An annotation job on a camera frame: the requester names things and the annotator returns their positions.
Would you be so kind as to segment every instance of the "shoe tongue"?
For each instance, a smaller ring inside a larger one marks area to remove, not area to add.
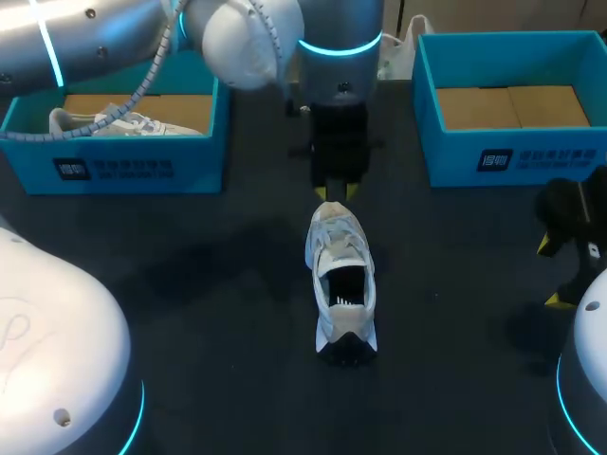
[[[317,273],[319,278],[322,278],[331,270],[353,265],[364,267],[366,262],[353,246],[338,242],[322,251]]]

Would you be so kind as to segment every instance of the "blue led ring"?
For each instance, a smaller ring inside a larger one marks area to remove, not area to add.
[[[124,447],[122,448],[122,450],[119,452],[118,455],[125,455],[126,452],[128,451],[128,449],[131,448],[133,441],[135,441],[135,436],[137,436],[139,427],[141,426],[141,420],[143,419],[143,409],[144,408],[145,408],[145,387],[143,386],[143,382],[141,382],[141,405],[139,406],[139,416],[137,418],[135,426],[133,427],[133,431],[131,432],[131,437],[129,437],[128,441],[126,442],[126,444],[124,445]]]
[[[381,41],[382,35],[383,35],[383,32],[380,32],[378,34],[378,36],[376,37],[376,39],[373,40],[371,43],[367,43],[366,45],[362,45],[355,49],[345,49],[345,50],[323,49],[322,47],[316,47],[315,45],[309,45],[304,40],[300,40],[300,45],[305,47],[310,52],[314,52],[316,54],[327,55],[329,57],[348,57],[348,56],[360,54],[362,52],[365,52],[365,51],[371,49],[372,47],[375,47]]]
[[[53,67],[53,72],[55,73],[55,79],[57,80],[57,86],[64,86],[64,77],[61,74],[61,68],[59,67],[59,60],[57,60],[57,54],[55,53],[55,48],[53,47],[52,42],[50,41],[50,35],[48,34],[48,28],[46,27],[46,18],[43,17],[40,8],[38,7],[38,3],[36,0],[29,0],[29,6],[31,8],[31,13],[36,19],[38,23],[38,28],[40,29],[40,34],[42,35],[42,39],[45,42],[46,52],[48,53],[48,58],[50,59],[50,64]]]
[[[571,420],[571,417],[569,417],[569,412],[567,412],[567,408],[565,407],[565,402],[562,400],[560,372],[561,372],[561,358],[559,357],[559,365],[557,366],[557,393],[559,394],[559,401],[561,402],[562,413],[564,414],[565,418],[567,419],[567,422],[569,422],[569,426],[571,427],[571,429],[574,430],[574,432],[578,436],[579,440],[583,442],[583,444],[586,446],[586,448],[588,448],[588,450],[590,450],[593,453],[593,455],[600,455],[590,445],[590,443],[588,441],[586,441],[586,439],[581,435],[578,428],[573,423],[573,420]]]

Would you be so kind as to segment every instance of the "dark table surface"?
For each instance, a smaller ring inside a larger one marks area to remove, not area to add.
[[[355,370],[314,353],[319,200],[287,157],[303,121],[273,91],[234,96],[217,196],[27,197],[0,159],[0,213],[120,302],[160,454],[550,453],[567,318],[541,303],[573,251],[535,255],[537,188],[429,187],[409,85],[379,87],[371,127],[386,147],[350,208],[377,265],[379,356]]]

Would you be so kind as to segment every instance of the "cable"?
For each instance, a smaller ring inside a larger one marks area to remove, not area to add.
[[[405,13],[405,0],[400,0],[400,8],[398,9],[398,21],[396,22],[396,38],[400,36],[402,30],[402,16]]]
[[[162,33],[162,38],[160,39],[160,45],[158,46],[158,50],[156,51],[156,56],[152,61],[152,65],[148,70],[143,82],[139,86],[139,88],[135,91],[135,93],[131,96],[131,98],[125,102],[122,106],[115,108],[112,112],[108,113],[107,117],[103,120],[100,120],[96,123],[91,123],[90,125],[86,125],[77,130],[65,131],[61,134],[50,133],[50,134],[40,134],[33,135],[28,133],[14,133],[12,131],[0,131],[0,139],[10,139],[16,140],[20,142],[51,142],[55,140],[67,140],[73,137],[87,137],[91,136],[96,131],[99,131],[101,128],[106,127],[110,123],[115,120],[118,120],[124,117],[127,113],[129,113],[135,105],[145,96],[148,89],[156,79],[160,67],[164,63],[166,59],[168,50],[171,46],[171,35],[173,33],[173,28],[177,24],[179,20],[179,15],[185,9],[186,5],[190,0],[179,0],[175,11],[173,13],[173,17],[167,24],[167,27],[164,29]]]
[[[584,12],[586,12],[586,7],[588,7],[588,0],[584,0],[583,5],[581,6],[581,10],[579,11],[579,18],[578,18],[578,23],[577,23],[578,27],[579,27],[579,24],[581,23],[581,19],[583,19],[583,17],[584,17]]]

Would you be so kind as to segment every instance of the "screw hole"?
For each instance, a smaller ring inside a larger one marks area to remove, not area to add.
[[[599,301],[591,301],[590,303],[588,303],[586,305],[585,310],[586,311],[595,311],[595,310],[598,310],[599,307],[600,307]]]
[[[55,419],[57,425],[63,428],[69,427],[69,425],[72,423],[72,419],[69,416],[69,412],[67,412],[67,410],[65,409],[55,410],[55,412],[53,413],[53,418]]]

